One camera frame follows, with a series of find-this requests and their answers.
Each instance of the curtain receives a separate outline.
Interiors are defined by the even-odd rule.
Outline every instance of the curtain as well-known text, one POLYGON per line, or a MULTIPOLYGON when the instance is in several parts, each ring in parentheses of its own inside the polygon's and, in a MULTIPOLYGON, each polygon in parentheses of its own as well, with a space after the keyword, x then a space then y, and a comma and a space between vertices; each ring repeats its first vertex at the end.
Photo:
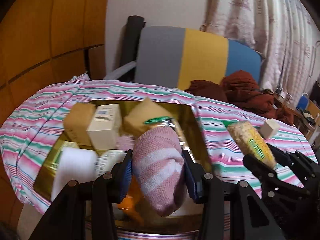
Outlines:
POLYGON ((203 30, 259 52, 260 86, 275 91, 280 83, 297 104, 311 68, 311 23, 299 0, 212 0, 203 30))

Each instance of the toilet paper roll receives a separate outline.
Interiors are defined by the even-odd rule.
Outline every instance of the toilet paper roll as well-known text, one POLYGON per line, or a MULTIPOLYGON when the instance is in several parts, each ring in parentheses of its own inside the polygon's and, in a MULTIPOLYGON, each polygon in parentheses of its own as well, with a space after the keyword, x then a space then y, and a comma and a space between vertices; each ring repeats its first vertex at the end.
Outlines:
POLYGON ((52 185, 51 201, 70 180, 75 179, 79 183, 95 180, 97 158, 95 151, 64 147, 52 185))

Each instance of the tablecloth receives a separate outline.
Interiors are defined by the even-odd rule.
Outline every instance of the tablecloth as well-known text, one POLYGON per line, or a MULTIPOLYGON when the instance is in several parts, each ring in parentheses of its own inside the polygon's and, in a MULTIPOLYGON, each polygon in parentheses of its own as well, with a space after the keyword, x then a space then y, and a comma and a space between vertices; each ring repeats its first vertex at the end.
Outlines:
MULTIPOLYGON (((243 154, 230 137, 222 120, 249 120, 260 126, 265 118, 220 101, 195 97, 178 89, 110 80, 90 81, 83 74, 65 83, 53 84, 27 99, 9 116, 0 129, 0 150, 5 171, 15 194, 44 213, 50 202, 33 190, 33 183, 50 149, 63 132, 63 119, 76 102, 94 99, 137 100, 149 97, 156 102, 187 104, 202 128, 214 173, 223 181, 246 180, 258 195, 260 182, 242 163, 243 154)), ((270 144, 283 151, 299 150, 316 162, 315 155, 295 127, 279 122, 270 144)), ((281 180, 294 185, 300 181, 288 167, 278 164, 281 180)))

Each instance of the white box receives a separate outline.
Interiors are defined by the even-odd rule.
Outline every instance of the white box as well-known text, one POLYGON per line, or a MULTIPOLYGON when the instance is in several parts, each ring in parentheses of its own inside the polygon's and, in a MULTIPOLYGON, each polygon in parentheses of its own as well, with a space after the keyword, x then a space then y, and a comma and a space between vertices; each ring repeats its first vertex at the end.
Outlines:
POLYGON ((264 124, 260 127, 259 132, 263 138, 272 138, 280 129, 280 125, 275 119, 269 119, 264 121, 264 124))
POLYGON ((87 133, 96 150, 115 149, 121 121, 119 104, 97 107, 87 128, 87 133))

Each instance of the metal screw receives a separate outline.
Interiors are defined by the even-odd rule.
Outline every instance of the metal screw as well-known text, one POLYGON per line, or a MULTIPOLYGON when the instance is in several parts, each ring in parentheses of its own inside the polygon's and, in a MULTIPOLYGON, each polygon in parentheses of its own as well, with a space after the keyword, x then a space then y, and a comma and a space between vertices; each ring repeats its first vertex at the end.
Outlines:
POLYGON ((104 179, 111 179, 112 178, 112 174, 110 172, 103 174, 103 178, 104 179))
POLYGON ((206 173, 206 174, 204 175, 204 178, 205 178, 205 179, 213 179, 213 175, 212 175, 211 173, 206 173))
POLYGON ((76 180, 70 180, 70 181, 68 182, 68 186, 69 186, 69 187, 74 187, 75 185, 77 185, 76 180))
POLYGON ((248 183, 247 183, 246 181, 244 181, 244 180, 241 180, 240 183, 239 183, 239 185, 240 185, 241 187, 247 187, 247 186, 248 186, 248 183))
POLYGON ((275 196, 275 193, 273 191, 268 192, 268 197, 274 197, 274 196, 275 196))

